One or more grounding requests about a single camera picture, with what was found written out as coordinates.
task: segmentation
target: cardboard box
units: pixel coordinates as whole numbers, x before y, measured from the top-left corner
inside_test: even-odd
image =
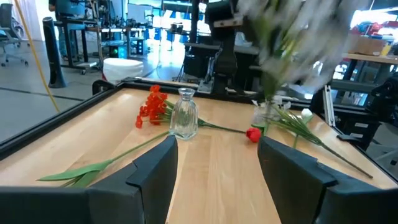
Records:
[[[372,39],[360,35],[349,35],[351,47],[348,53],[379,56],[386,44],[385,40]]]

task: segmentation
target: clear glass vase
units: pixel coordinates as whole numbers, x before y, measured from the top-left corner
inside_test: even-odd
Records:
[[[170,123],[170,134],[189,140],[198,132],[198,108],[193,102],[195,90],[179,88],[181,98],[174,106]]]

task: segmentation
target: cable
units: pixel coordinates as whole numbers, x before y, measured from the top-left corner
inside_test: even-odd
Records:
[[[20,5],[19,5],[19,0],[15,0],[15,4],[16,4],[16,6],[17,6],[18,13],[19,13],[19,15],[21,16],[22,25],[24,26],[24,29],[26,30],[26,36],[27,36],[27,38],[28,38],[28,40],[29,40],[30,47],[32,48],[33,56],[35,57],[35,61],[36,61],[36,64],[37,64],[37,68],[39,69],[40,77],[41,77],[41,79],[42,79],[42,82],[43,82],[43,86],[44,86],[44,88],[45,88],[45,91],[47,91],[47,94],[49,95],[49,97],[50,97],[50,99],[51,99],[51,102],[52,102],[52,104],[54,105],[55,110],[57,111],[57,113],[59,113],[59,112],[60,112],[60,109],[59,109],[57,103],[55,102],[55,99],[54,99],[54,97],[52,96],[49,87],[47,86],[47,84],[46,84],[46,82],[45,82],[45,78],[44,78],[42,66],[40,65],[39,58],[37,57],[36,50],[35,50],[35,45],[33,44],[32,37],[30,36],[29,29],[27,28],[24,15],[22,14],[22,10],[21,10],[21,7],[20,7]]]

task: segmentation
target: white flower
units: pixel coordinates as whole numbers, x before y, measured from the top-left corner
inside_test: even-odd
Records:
[[[301,111],[301,117],[304,118],[309,118],[312,116],[312,112],[310,111],[310,109],[305,108],[303,111]]]

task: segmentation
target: wooden table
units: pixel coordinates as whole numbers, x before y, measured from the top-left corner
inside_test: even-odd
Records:
[[[372,56],[372,55],[360,55],[360,54],[343,54],[344,58],[351,59],[351,62],[348,65],[348,68],[344,74],[344,80],[351,80],[353,76],[353,72],[358,63],[358,60],[367,61],[367,62],[376,62],[381,63],[378,73],[376,74],[374,83],[383,84],[388,77],[390,77],[390,68],[391,65],[398,65],[398,56],[388,55],[388,56]]]
[[[0,162],[0,185],[59,186],[38,182],[45,175],[63,172],[117,156],[168,129],[144,123],[134,126],[139,105],[148,91],[122,89]],[[177,95],[169,95],[177,101]],[[230,128],[246,130],[253,105],[194,98],[199,117]],[[318,116],[310,129],[328,146],[374,176],[368,179],[321,147],[300,140],[297,148],[320,162],[382,189],[397,187],[385,173]],[[269,137],[292,145],[294,137],[271,127]],[[161,140],[111,164],[98,180],[128,165]],[[200,128],[190,141],[178,140],[178,172],[168,223],[280,223],[262,176],[257,144],[244,134]]]
[[[378,63],[387,63],[390,65],[398,65],[398,56],[395,55],[372,56],[372,55],[360,55],[360,54],[343,54],[343,57],[354,60],[364,60],[367,62],[378,62]]]

